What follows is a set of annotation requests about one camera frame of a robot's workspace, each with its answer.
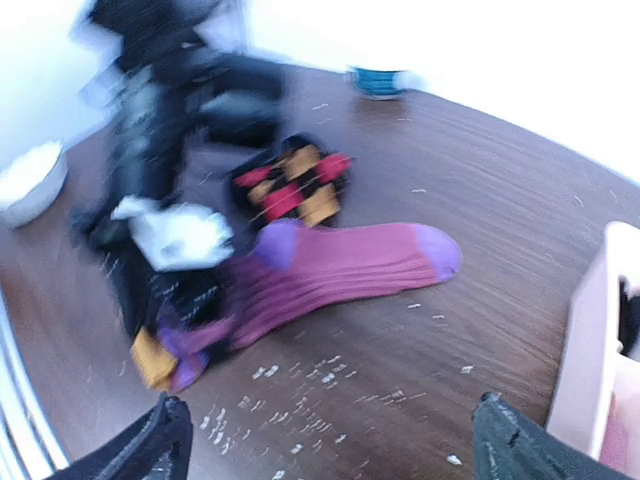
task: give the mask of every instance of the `pink object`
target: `pink object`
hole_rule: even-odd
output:
[[[249,255],[230,262],[242,297],[235,301],[238,310],[190,332],[175,328],[171,312],[158,319],[158,337],[187,367],[174,376],[176,390],[202,373],[208,360],[202,351],[232,332],[231,349],[244,348],[324,305],[450,280],[462,255],[451,237],[425,225],[309,229],[279,220],[260,232]],[[194,356],[201,364],[195,371]]]
[[[629,433],[615,415],[610,415],[604,432],[600,462],[614,470],[625,473],[627,471],[628,451]]]
[[[618,353],[619,279],[640,287],[640,230],[607,225],[604,243],[571,298],[547,431],[640,479],[640,363]],[[615,407],[611,399],[615,395]]]

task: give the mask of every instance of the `white wall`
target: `white wall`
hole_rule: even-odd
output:
[[[631,1],[254,0],[252,40],[294,61],[410,69],[426,89],[640,181]]]
[[[349,64],[410,69],[436,95],[640,181],[635,2],[249,2],[250,41],[262,53],[333,70]],[[68,39],[84,4],[2,2],[0,163],[33,143],[73,140],[105,121],[105,112],[77,93],[117,42],[105,40],[97,54]]]
[[[83,3],[1,3],[0,163],[49,138],[73,140],[105,120],[78,97],[101,66],[100,55],[67,36]]]

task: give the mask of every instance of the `white cloth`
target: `white cloth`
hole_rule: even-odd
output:
[[[158,272],[212,268],[233,255],[231,227],[221,213],[202,205],[160,210],[155,200],[129,196],[111,218],[129,220],[133,241]]]

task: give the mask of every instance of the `pink sock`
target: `pink sock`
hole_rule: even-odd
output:
[[[450,280],[461,263],[453,239],[426,225],[310,229],[299,220],[273,222],[262,229],[255,249],[229,266],[242,285],[242,318],[231,313],[190,332],[159,319],[159,338],[188,370],[178,368],[174,385],[184,388],[201,373],[188,357],[197,355],[204,370],[202,351],[231,333],[231,348],[243,348],[324,305]]]

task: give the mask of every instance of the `dark wood floor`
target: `dark wood floor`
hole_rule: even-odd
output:
[[[357,157],[340,224],[435,225],[460,243],[465,264],[445,285],[325,308],[211,369],[181,394],[196,424],[191,478],[472,478],[480,395],[503,392],[545,421],[569,295],[608,221],[640,225],[640,190],[440,98],[376,103],[338,75],[294,72],[290,130]],[[18,341],[72,458],[156,398],[132,365],[106,280],[66,235],[69,209],[100,193],[107,150],[104,132],[73,148],[54,207],[21,231],[0,230],[0,281]],[[187,197],[229,212],[207,173],[241,158],[191,151]],[[407,309],[414,303],[422,306]],[[272,377],[253,379],[272,366]],[[331,368],[342,370],[327,389],[312,373]],[[206,415],[210,423],[198,428]],[[216,417],[220,437],[211,435]],[[452,453],[462,466],[447,463]]]

